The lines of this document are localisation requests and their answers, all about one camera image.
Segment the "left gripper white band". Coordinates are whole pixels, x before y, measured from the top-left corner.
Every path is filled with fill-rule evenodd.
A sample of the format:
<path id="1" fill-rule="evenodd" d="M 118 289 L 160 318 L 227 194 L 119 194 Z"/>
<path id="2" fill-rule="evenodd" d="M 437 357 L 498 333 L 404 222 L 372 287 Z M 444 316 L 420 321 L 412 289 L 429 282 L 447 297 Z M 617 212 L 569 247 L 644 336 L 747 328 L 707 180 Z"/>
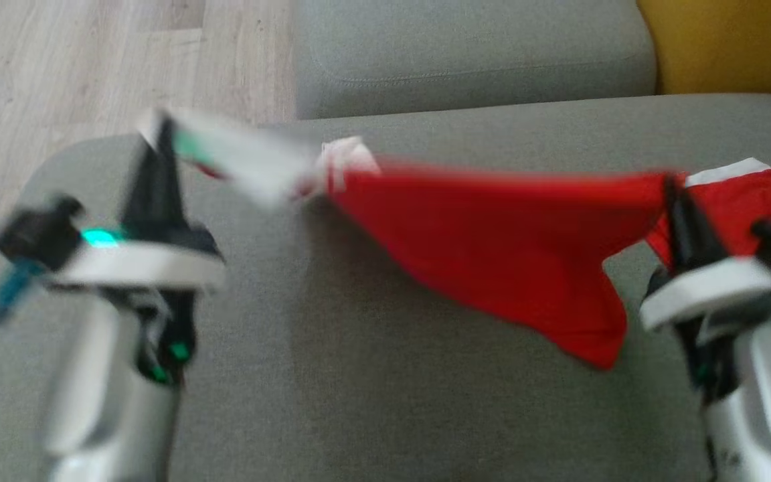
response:
<path id="1" fill-rule="evenodd" d="M 51 287 L 122 297 L 143 323 L 138 370 L 150 381 L 177 386 L 197 351 L 196 300 L 223 287 L 226 260 L 209 231 L 184 228 L 189 223 L 175 153 L 175 121 L 144 115 L 137 130 L 141 145 L 120 208 L 120 225 L 152 228 L 162 222 L 180 229 L 150 239 L 123 229 L 85 229 L 79 247 L 52 274 Z M 154 182 L 159 175 L 157 201 Z"/>

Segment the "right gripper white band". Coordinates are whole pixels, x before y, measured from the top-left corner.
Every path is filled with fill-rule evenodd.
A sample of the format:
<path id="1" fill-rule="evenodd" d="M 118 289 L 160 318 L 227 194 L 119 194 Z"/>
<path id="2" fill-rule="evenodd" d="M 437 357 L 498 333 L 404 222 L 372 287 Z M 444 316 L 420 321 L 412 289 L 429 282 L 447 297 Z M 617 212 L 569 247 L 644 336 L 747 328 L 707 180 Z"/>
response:
<path id="1" fill-rule="evenodd" d="M 692 386 L 703 402 L 719 402 L 740 387 L 736 342 L 771 317 L 771 270 L 755 258 L 725 259 L 709 217 L 676 177 L 664 178 L 663 193 L 670 268 L 713 264 L 676 276 L 657 269 L 640 323 L 676 333 Z"/>

